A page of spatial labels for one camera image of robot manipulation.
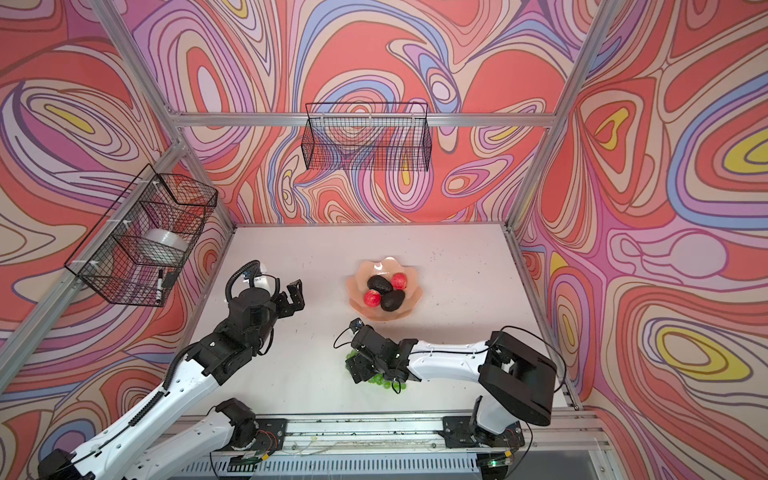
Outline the red apple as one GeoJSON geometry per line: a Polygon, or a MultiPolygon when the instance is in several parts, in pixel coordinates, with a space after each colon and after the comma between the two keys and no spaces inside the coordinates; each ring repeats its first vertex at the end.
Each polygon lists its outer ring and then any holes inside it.
{"type": "Polygon", "coordinates": [[[391,285],[395,290],[404,291],[408,287],[408,277],[404,272],[395,273],[391,278],[391,285]]]}
{"type": "Polygon", "coordinates": [[[369,290],[363,296],[364,305],[370,308],[377,308],[381,304],[382,295],[376,290],[369,290]]]}

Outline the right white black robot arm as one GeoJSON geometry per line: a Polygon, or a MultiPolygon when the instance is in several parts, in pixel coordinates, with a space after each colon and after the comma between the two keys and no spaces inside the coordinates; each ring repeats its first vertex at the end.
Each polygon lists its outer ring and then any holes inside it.
{"type": "Polygon", "coordinates": [[[465,431],[441,435],[446,444],[464,445],[501,441],[517,424],[551,424],[556,364],[547,356],[505,332],[493,331],[488,340],[471,344],[433,344],[418,339],[395,342],[360,319],[350,322],[349,345],[355,355],[345,361],[356,384],[380,375],[400,393],[408,382],[447,379],[470,382],[484,389],[475,400],[465,431]]]}

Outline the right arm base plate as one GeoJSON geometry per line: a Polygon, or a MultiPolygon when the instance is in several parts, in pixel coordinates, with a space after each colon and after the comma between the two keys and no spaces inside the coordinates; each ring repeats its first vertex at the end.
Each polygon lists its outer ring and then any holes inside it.
{"type": "Polygon", "coordinates": [[[507,448],[513,451],[525,445],[518,422],[503,433],[492,434],[477,426],[470,416],[444,416],[442,427],[436,433],[447,448],[507,448]]]}

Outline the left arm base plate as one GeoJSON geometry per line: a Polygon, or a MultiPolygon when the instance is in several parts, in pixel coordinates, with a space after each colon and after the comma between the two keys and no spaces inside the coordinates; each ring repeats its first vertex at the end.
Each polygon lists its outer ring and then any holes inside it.
{"type": "Polygon", "coordinates": [[[283,448],[288,420],[256,418],[234,429],[227,447],[243,462],[260,462],[283,448]]]}

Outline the silver tape roll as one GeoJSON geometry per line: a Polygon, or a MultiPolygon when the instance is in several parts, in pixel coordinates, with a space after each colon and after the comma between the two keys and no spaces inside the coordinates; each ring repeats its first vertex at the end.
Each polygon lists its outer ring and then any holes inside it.
{"type": "Polygon", "coordinates": [[[143,234],[143,239],[177,251],[186,251],[188,242],[178,234],[165,229],[153,228],[143,234]]]}

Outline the dark avocado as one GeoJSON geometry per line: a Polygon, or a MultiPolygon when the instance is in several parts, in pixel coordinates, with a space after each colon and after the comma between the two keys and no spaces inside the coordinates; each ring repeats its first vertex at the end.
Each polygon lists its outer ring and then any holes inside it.
{"type": "Polygon", "coordinates": [[[367,280],[367,288],[369,290],[376,290],[381,295],[386,295],[394,290],[391,282],[383,275],[373,275],[367,280]]]}
{"type": "Polygon", "coordinates": [[[403,290],[392,290],[381,295],[380,307],[385,312],[395,312],[402,306],[405,298],[403,290]]]}

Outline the green grape bunch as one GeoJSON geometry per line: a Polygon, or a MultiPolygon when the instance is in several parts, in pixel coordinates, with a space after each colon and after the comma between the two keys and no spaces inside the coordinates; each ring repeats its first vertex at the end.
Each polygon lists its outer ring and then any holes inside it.
{"type": "Polygon", "coordinates": [[[373,364],[355,351],[346,356],[345,368],[355,384],[374,384],[392,390],[395,394],[400,394],[406,389],[404,383],[385,379],[384,375],[378,372],[373,364]]]}

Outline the black marker pen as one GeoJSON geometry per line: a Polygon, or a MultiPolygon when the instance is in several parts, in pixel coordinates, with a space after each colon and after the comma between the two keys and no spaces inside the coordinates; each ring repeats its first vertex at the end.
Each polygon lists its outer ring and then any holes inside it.
{"type": "Polygon", "coordinates": [[[164,271],[159,269],[157,272],[157,279],[155,285],[155,303],[160,305],[163,302],[163,279],[164,271]]]}

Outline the pink scalloped fruit bowl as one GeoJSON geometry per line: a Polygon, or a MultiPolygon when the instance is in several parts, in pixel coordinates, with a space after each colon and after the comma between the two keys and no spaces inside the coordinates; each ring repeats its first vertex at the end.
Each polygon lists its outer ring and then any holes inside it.
{"type": "Polygon", "coordinates": [[[412,313],[423,297],[419,274],[394,257],[363,261],[346,280],[351,307],[373,321],[394,321],[412,313]]]}

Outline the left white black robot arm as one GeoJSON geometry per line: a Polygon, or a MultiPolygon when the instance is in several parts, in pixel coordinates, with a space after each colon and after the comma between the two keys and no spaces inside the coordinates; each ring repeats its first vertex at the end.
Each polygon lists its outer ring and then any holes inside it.
{"type": "Polygon", "coordinates": [[[274,452],[278,440],[235,398],[214,406],[201,421],[173,437],[160,438],[189,408],[268,352],[278,320],[304,309],[301,281],[269,287],[270,278],[249,279],[238,295],[228,283],[228,315],[214,331],[182,349],[162,382],[101,433],[71,452],[49,453],[38,465],[39,478],[169,479],[202,456],[222,448],[247,450],[259,438],[266,439],[268,453],[274,452]]]}

